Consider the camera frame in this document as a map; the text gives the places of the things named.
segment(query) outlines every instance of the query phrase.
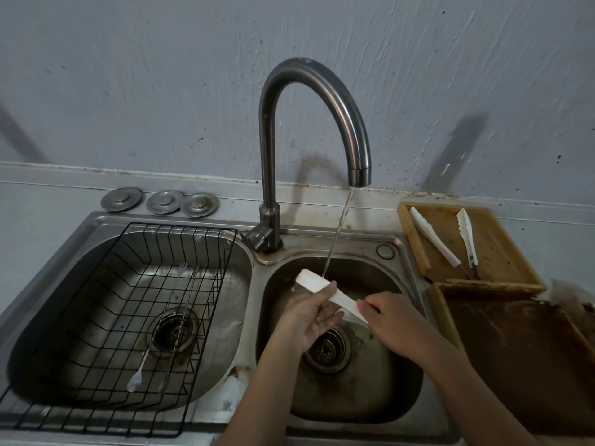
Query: water stream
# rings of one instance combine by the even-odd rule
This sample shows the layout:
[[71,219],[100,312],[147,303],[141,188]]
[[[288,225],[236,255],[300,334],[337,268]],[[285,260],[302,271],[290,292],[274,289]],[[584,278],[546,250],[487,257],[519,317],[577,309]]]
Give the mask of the water stream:
[[337,231],[335,232],[335,236],[333,238],[333,241],[331,242],[331,247],[330,247],[330,249],[328,249],[327,262],[324,263],[323,277],[327,273],[328,265],[331,262],[331,255],[333,254],[333,248],[334,248],[335,243],[337,242],[338,234],[341,232],[341,228],[343,228],[343,223],[345,222],[347,213],[349,213],[349,208],[351,207],[351,199],[353,198],[353,195],[358,191],[359,191],[359,188],[351,188],[351,190],[349,192],[349,196],[347,196],[347,201],[345,202],[345,206],[343,207],[343,212],[341,213],[341,218],[338,221]]

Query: wooden box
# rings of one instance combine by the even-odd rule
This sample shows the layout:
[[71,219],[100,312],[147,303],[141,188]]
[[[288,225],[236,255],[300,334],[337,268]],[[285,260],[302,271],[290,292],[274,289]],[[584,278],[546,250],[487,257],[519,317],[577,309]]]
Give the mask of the wooden box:
[[[409,214],[411,207],[415,207],[430,223],[442,242],[461,260],[464,270],[461,267],[453,268],[438,249],[415,228]],[[481,280],[469,279],[472,272],[456,218],[461,208],[465,208],[471,220]],[[403,202],[399,205],[398,213],[420,273],[430,281],[488,288],[513,287],[533,294],[545,291],[543,281],[490,209]]]
[[435,284],[429,297],[443,336],[532,434],[595,436],[595,348],[560,307],[510,288]]

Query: faucet spout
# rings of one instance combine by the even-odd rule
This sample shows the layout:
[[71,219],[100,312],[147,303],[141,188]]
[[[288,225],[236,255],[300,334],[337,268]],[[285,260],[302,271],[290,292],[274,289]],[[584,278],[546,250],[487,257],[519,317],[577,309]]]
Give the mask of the faucet spout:
[[281,62],[272,70],[262,88],[258,120],[263,203],[260,224],[246,235],[254,248],[265,252],[274,252],[281,247],[281,208],[275,193],[275,110],[281,92],[293,82],[301,82],[313,89],[333,114],[345,147],[349,185],[361,188],[371,182],[368,134],[362,115],[345,84],[329,68],[315,60],[291,58]]

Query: sink drain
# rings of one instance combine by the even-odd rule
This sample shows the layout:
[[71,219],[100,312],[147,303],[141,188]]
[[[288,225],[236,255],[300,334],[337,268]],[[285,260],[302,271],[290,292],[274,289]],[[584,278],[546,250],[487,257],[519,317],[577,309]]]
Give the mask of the sink drain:
[[183,308],[172,308],[167,310],[161,319],[157,317],[151,325],[146,336],[146,344],[151,340],[153,352],[159,353],[161,357],[170,356],[174,352],[175,342],[178,341],[177,352],[187,349],[198,331],[198,318],[194,312],[187,310],[184,313]]
[[306,361],[315,370],[325,374],[341,371],[351,358],[351,343],[338,325],[320,335],[305,354]]

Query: wire dish rack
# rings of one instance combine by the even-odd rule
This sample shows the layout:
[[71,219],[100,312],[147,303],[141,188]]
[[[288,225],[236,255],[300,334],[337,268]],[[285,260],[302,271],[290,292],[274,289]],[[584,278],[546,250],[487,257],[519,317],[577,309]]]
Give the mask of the wire dish rack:
[[14,347],[0,426],[179,435],[237,234],[134,223],[86,254]]

